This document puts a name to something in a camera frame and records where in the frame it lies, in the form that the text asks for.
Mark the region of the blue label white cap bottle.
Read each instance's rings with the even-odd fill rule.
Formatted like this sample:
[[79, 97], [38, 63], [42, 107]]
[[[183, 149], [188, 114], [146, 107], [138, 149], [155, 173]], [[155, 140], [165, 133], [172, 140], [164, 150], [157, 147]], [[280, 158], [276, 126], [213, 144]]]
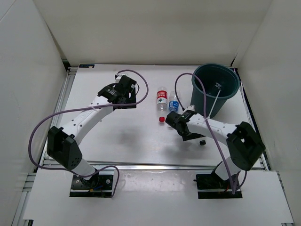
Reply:
[[221, 91], [222, 89], [223, 89], [223, 85], [219, 84], [218, 82], [216, 82], [213, 86], [214, 92]]

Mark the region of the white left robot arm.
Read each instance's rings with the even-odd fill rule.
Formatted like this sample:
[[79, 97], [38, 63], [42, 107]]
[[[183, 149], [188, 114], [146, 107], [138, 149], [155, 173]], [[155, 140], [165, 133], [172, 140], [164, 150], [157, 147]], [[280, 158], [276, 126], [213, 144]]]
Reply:
[[83, 176], [80, 181], [89, 189], [97, 187], [99, 177], [98, 174], [94, 174], [96, 169], [82, 157], [79, 144], [97, 123], [117, 109], [112, 106], [98, 106], [135, 103], [135, 86], [135, 80], [126, 75], [118, 76], [116, 83], [105, 86], [97, 93], [89, 105], [90, 109], [81, 111], [62, 127], [53, 126], [48, 131], [47, 154], [65, 169]]

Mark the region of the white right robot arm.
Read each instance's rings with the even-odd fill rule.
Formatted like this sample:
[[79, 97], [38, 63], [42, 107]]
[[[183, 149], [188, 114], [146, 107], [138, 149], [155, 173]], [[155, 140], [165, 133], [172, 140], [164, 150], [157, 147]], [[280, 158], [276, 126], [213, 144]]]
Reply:
[[249, 171], [266, 149], [260, 136], [248, 122], [228, 124], [202, 116], [193, 110], [182, 114], [171, 112], [166, 123], [175, 129], [183, 141], [201, 137], [212, 138], [222, 157], [212, 172], [211, 182], [216, 188], [238, 189], [238, 173]]

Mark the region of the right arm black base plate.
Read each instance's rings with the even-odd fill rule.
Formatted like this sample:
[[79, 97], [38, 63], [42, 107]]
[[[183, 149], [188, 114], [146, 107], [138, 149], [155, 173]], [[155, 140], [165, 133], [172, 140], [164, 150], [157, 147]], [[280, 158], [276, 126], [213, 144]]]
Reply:
[[198, 199], [242, 199], [242, 192], [238, 189], [234, 194], [230, 182], [212, 174], [196, 174], [193, 180], [197, 186]]

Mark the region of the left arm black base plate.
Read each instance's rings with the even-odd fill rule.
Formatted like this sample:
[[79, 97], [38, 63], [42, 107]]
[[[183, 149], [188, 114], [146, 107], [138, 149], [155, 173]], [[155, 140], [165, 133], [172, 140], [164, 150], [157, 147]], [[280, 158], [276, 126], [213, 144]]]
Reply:
[[100, 173], [95, 188], [86, 187], [77, 176], [73, 176], [69, 196], [76, 198], [111, 198], [113, 191], [114, 171]]

